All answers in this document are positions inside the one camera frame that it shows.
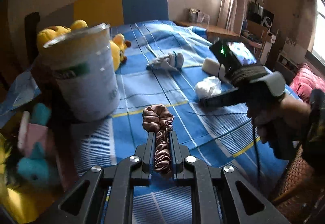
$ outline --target hand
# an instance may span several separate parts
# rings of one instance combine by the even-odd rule
[[[246,105],[248,107],[247,116],[254,119],[257,133],[263,144],[268,141],[268,131],[265,124],[278,117],[282,118],[289,128],[297,132],[303,131],[308,125],[310,106],[290,95],[285,95],[282,101],[267,109],[258,109],[248,103]]]

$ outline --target triangular cutout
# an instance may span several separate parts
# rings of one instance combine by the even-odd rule
[[[236,187],[247,215],[250,216],[265,209],[264,204],[241,181],[236,181]]]
[[[83,199],[90,185],[88,180],[84,181],[61,205],[61,210],[77,216],[79,214]]]

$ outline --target crumpled plastic bag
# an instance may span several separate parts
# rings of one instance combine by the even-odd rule
[[[215,76],[210,76],[198,82],[194,90],[199,99],[210,98],[221,94],[221,81]]]

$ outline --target brown scrunchie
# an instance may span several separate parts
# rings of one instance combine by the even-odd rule
[[[173,130],[174,116],[165,105],[154,104],[143,110],[142,117],[142,127],[147,132],[156,133],[154,170],[164,176],[171,176],[168,134]]]

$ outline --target red blanket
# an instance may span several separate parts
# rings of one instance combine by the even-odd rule
[[[309,103],[310,93],[313,89],[318,88],[325,92],[324,80],[316,76],[307,63],[300,65],[290,87],[306,103]]]

